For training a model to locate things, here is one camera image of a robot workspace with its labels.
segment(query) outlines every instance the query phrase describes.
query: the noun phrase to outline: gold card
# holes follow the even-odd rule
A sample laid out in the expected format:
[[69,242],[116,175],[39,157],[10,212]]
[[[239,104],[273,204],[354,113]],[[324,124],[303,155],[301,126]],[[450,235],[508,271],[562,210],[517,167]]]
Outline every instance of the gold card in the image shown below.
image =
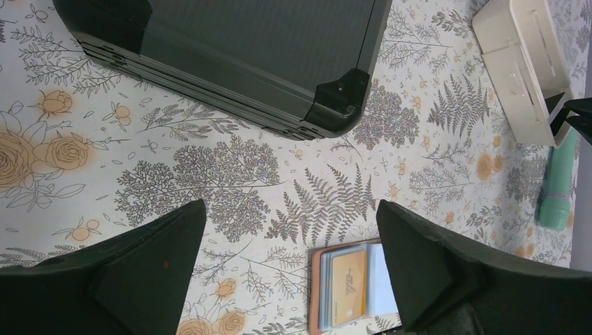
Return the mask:
[[366,251],[337,256],[332,264],[332,327],[366,313]]

